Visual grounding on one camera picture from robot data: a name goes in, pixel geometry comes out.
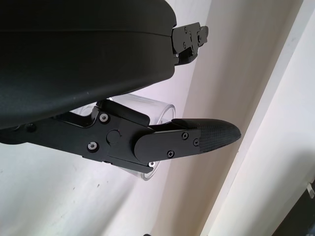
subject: bolt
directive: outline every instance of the bolt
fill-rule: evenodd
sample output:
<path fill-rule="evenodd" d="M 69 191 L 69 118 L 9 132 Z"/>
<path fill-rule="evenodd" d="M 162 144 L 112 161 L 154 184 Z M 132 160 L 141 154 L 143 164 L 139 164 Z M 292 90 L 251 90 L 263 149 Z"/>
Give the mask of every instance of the bolt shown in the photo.
<path fill-rule="evenodd" d="M 195 139 L 195 140 L 193 141 L 193 145 L 194 145 L 194 146 L 199 146 L 199 139 Z"/>
<path fill-rule="evenodd" d="M 97 143 L 96 142 L 90 142 L 88 144 L 88 150 L 90 150 L 90 151 L 97 151 Z"/>
<path fill-rule="evenodd" d="M 168 158 L 172 158 L 174 155 L 175 155 L 175 152 L 172 151 L 172 150 L 170 150 L 170 151 L 167 152 L 167 157 L 168 157 Z"/>
<path fill-rule="evenodd" d="M 33 133 L 36 131 L 36 125 L 30 123 L 26 125 L 26 131 L 29 133 Z"/>
<path fill-rule="evenodd" d="M 155 165 L 156 163 L 154 161 L 149 163 L 149 167 L 154 167 Z"/>
<path fill-rule="evenodd" d="M 108 121 L 108 115 L 105 113 L 100 114 L 99 120 L 100 120 L 100 122 L 107 122 Z"/>
<path fill-rule="evenodd" d="M 188 133 L 187 132 L 182 133 L 182 139 L 186 140 L 187 138 L 188 138 Z"/>

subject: white wall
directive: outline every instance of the white wall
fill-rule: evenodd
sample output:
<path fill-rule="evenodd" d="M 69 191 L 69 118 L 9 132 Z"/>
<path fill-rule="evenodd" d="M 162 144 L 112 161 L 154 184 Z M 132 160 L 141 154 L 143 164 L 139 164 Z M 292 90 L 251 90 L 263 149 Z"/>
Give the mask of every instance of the white wall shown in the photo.
<path fill-rule="evenodd" d="M 303 6 L 307 15 L 313 12 L 315 1 L 306 0 Z M 307 182 L 313 181 L 314 42 L 315 13 L 281 76 L 256 135 L 240 147 L 248 146 L 246 155 L 209 236 L 271 235 L 305 191 Z"/>
<path fill-rule="evenodd" d="M 208 43 L 199 50 L 184 117 L 224 119 L 245 133 L 294 2 L 212 0 Z M 153 236 L 200 235 L 240 143 L 172 160 Z"/>

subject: metal bracket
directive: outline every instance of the metal bracket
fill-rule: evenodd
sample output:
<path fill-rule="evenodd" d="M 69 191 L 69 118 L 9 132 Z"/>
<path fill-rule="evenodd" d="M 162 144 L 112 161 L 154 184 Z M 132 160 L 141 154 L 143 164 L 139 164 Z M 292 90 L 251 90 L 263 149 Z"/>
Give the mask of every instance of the metal bracket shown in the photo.
<path fill-rule="evenodd" d="M 199 23 L 174 28 L 172 32 L 173 58 L 175 65 L 192 62 L 198 56 L 198 48 L 207 42 L 208 27 Z"/>

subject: black plastic part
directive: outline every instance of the black plastic part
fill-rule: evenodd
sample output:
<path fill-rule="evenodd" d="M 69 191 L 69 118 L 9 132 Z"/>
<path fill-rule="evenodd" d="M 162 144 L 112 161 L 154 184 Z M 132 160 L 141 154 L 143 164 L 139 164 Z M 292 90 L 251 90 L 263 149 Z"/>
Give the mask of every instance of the black plastic part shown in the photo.
<path fill-rule="evenodd" d="M 150 124 L 150 118 L 147 115 L 132 110 L 116 102 L 110 101 L 108 99 L 98 102 L 97 106 L 100 107 L 103 111 L 110 112 L 113 115 L 130 120 L 142 126 L 147 127 Z"/>
<path fill-rule="evenodd" d="M 229 145 L 241 138 L 238 127 L 219 119 L 173 119 L 173 123 L 189 129 L 199 129 L 200 152 L 209 152 Z"/>
<path fill-rule="evenodd" d="M 182 133 L 189 137 L 182 139 Z M 200 153 L 199 147 L 194 146 L 193 140 L 200 137 L 200 130 L 175 130 L 155 132 L 141 137 L 134 148 L 134 154 L 139 161 L 161 161 L 168 158 L 191 156 Z"/>
<path fill-rule="evenodd" d="M 201 154 L 224 147 L 241 137 L 235 125 L 217 119 L 173 119 L 171 123 L 158 126 L 151 128 L 159 131 L 144 135 L 137 141 L 134 154 L 139 161 L 161 161 Z M 188 137 L 183 139 L 183 133 L 187 133 Z"/>
<path fill-rule="evenodd" d="M 133 32 L 0 33 L 0 129 L 132 92 L 174 73 L 171 38 Z"/>
<path fill-rule="evenodd" d="M 208 27 L 199 23 L 173 29 L 172 43 L 175 65 L 192 62 L 198 56 L 198 48 L 207 42 Z"/>
<path fill-rule="evenodd" d="M 66 113 L 55 118 L 22 125 L 16 130 L 0 130 L 0 141 L 4 140 L 5 143 L 9 141 L 9 144 L 28 142 L 143 173 L 152 171 L 148 163 L 140 162 L 135 158 L 133 147 L 141 136 L 154 131 L 108 111 L 106 113 L 110 116 L 110 122 L 102 124 L 99 115 L 104 112 L 94 107 L 87 117 Z M 87 120 L 92 123 L 88 126 L 82 125 Z M 91 142 L 97 143 L 96 150 L 88 149 L 88 144 Z"/>
<path fill-rule="evenodd" d="M 0 1 L 0 31 L 130 31 L 171 36 L 175 26 L 175 13 L 164 0 Z"/>

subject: screw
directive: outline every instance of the screw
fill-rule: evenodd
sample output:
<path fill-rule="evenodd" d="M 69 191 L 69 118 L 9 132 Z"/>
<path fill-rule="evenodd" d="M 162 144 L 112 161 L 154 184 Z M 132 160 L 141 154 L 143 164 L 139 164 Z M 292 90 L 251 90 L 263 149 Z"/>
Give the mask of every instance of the screw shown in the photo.
<path fill-rule="evenodd" d="M 100 114 L 99 120 L 100 120 L 100 122 L 107 122 L 108 121 L 108 115 L 105 113 Z"/>
<path fill-rule="evenodd" d="M 90 142 L 88 144 L 88 150 L 90 150 L 90 151 L 97 151 L 97 143 L 96 142 Z"/>
<path fill-rule="evenodd" d="M 26 131 L 29 133 L 33 133 L 36 131 L 36 125 L 30 123 L 26 125 Z"/>
<path fill-rule="evenodd" d="M 154 167 L 155 165 L 156 165 L 156 163 L 154 161 L 149 163 L 150 167 Z"/>
<path fill-rule="evenodd" d="M 193 145 L 194 145 L 194 146 L 199 146 L 199 139 L 195 139 L 195 140 L 193 141 Z"/>
<path fill-rule="evenodd" d="M 167 157 L 168 157 L 168 158 L 172 158 L 174 155 L 175 155 L 175 152 L 172 151 L 172 150 L 170 150 L 170 151 L 167 152 Z"/>
<path fill-rule="evenodd" d="M 187 138 L 188 138 L 188 133 L 187 132 L 182 133 L 182 139 L 186 140 Z"/>

